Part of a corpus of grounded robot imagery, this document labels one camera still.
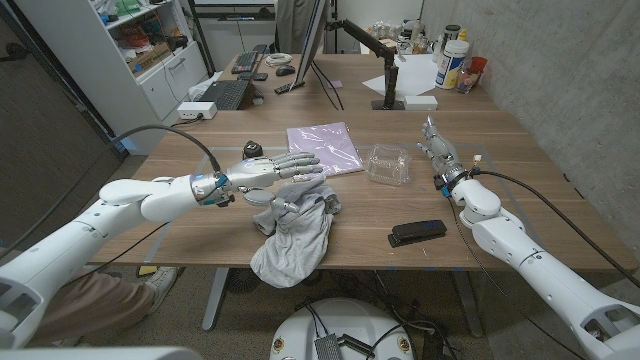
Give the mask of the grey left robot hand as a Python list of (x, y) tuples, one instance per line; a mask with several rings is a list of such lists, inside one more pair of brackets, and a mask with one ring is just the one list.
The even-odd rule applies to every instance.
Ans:
[(313, 153), (295, 152), (274, 157), (256, 157), (243, 160), (227, 169), (225, 191), (240, 192), (254, 206), (271, 205), (280, 210), (297, 213), (299, 208), (292, 200), (284, 200), (267, 187), (276, 181), (310, 173), (321, 173), (323, 167)]

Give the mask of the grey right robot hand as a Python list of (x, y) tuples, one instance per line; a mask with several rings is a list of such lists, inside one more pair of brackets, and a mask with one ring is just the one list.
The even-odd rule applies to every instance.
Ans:
[(431, 115), (427, 116), (422, 125), (422, 132), (425, 142), (419, 143), (418, 147), (426, 153), (436, 171), (435, 187), (437, 190), (447, 189), (451, 192), (466, 177), (468, 171), (461, 164), (455, 147), (440, 135)]

